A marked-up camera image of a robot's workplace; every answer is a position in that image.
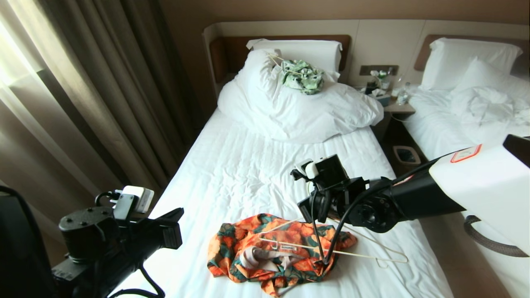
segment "tissue box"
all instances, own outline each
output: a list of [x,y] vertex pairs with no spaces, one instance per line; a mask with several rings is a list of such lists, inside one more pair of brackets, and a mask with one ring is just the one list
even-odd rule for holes
[[383,94],[383,95],[377,96],[377,97],[375,97],[373,95],[370,95],[370,97],[375,98],[384,107],[386,107],[390,103],[390,95],[389,94]]

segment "white plastic hanger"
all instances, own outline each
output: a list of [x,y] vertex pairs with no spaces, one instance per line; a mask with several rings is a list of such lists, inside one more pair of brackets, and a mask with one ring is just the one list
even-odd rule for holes
[[[268,241],[268,242],[275,243],[275,245],[272,246],[273,249],[283,249],[282,246],[291,246],[291,247],[292,247],[292,246],[295,246],[295,247],[301,247],[301,248],[306,248],[306,249],[318,249],[318,248],[319,248],[318,246],[305,246],[305,245],[302,245],[302,244],[290,243],[290,242],[283,242],[283,241],[272,240],[272,239],[266,239],[266,238],[262,238],[262,237],[261,237],[262,234],[270,233],[270,232],[275,231],[275,230],[277,230],[277,229],[279,229],[279,228],[281,228],[281,227],[283,227],[283,226],[285,226],[285,225],[288,225],[288,224],[293,223],[293,222],[297,222],[297,221],[302,220],[302,219],[303,219],[303,217],[302,217],[302,218],[297,218],[297,219],[295,219],[295,220],[293,220],[293,221],[289,221],[289,222],[286,222],[286,223],[284,223],[284,224],[281,224],[281,225],[275,227],[275,228],[272,229],[272,230],[264,231],[264,232],[260,232],[260,233],[258,233],[258,235],[259,235],[258,237],[259,237],[259,239],[262,240],[262,241]],[[348,227],[348,226],[346,226],[346,227],[347,227],[348,229],[350,229],[351,231],[353,231],[354,233],[356,233],[356,234],[362,236],[363,238],[365,238],[365,239],[367,239],[367,240],[369,240],[369,241],[371,241],[371,242],[373,242],[373,243],[375,243],[375,244],[381,246],[382,248],[384,248],[384,249],[386,249],[386,250],[388,250],[388,251],[391,251],[391,252],[397,253],[397,254],[400,255],[400,256],[403,256],[404,259],[402,259],[402,260],[386,259],[386,258],[379,258],[379,257],[374,257],[374,256],[360,255],[360,254],[358,254],[358,253],[352,253],[352,252],[346,252],[346,251],[340,251],[340,250],[334,250],[333,253],[339,253],[339,254],[341,254],[341,255],[347,255],[347,256],[352,256],[352,257],[361,257],[361,258],[375,259],[375,261],[377,262],[377,265],[378,265],[380,268],[383,268],[383,269],[388,268],[388,265],[387,265],[386,267],[382,267],[381,264],[379,263],[379,261],[397,262],[397,263],[407,263],[407,262],[409,262],[409,258],[408,258],[404,253],[399,252],[399,251],[396,251],[396,250],[393,250],[393,249],[390,249],[390,248],[388,248],[388,247],[382,245],[381,243],[377,242],[376,240],[370,239],[369,237],[364,236],[363,234],[361,234],[361,233],[355,231],[354,229],[352,229],[352,228],[350,228],[350,227]]]

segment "headboard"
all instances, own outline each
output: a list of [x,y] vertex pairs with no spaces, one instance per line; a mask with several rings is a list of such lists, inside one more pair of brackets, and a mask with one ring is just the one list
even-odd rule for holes
[[431,34],[425,37],[423,45],[421,46],[420,53],[414,64],[414,69],[417,71],[424,71],[425,64],[430,56],[429,45],[442,37],[445,38],[457,38],[457,39],[471,39],[471,40],[482,40],[482,41],[493,41],[493,42],[502,42],[509,43],[511,45],[518,46],[523,50],[523,54],[519,56],[511,70],[512,74],[527,74],[529,63],[529,54],[530,54],[530,41],[524,39],[507,39],[507,38],[497,38],[497,37],[482,37],[482,36],[464,36],[464,35],[444,35],[444,34]]
[[346,67],[346,59],[350,48],[349,35],[297,35],[297,36],[244,36],[219,37],[210,43],[211,63],[214,69],[215,82],[223,81],[227,73],[237,73],[249,54],[246,43],[252,39],[266,38],[269,40],[334,40],[342,44],[339,71]]

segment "floor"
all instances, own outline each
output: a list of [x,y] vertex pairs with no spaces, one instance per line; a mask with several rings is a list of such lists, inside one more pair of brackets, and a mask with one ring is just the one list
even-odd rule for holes
[[[409,172],[414,167],[398,161],[392,152],[393,145],[411,146],[418,152],[422,163],[427,161],[405,127],[392,119],[381,140],[381,147],[397,176]],[[510,297],[476,244],[465,234],[463,221],[460,213],[420,220],[453,295],[455,298]]]

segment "curtain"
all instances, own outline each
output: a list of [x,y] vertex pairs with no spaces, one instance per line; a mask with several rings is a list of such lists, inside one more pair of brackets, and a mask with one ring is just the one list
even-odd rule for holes
[[98,193],[137,185],[159,196],[205,119],[158,2],[0,8],[0,181],[57,250],[60,218]]

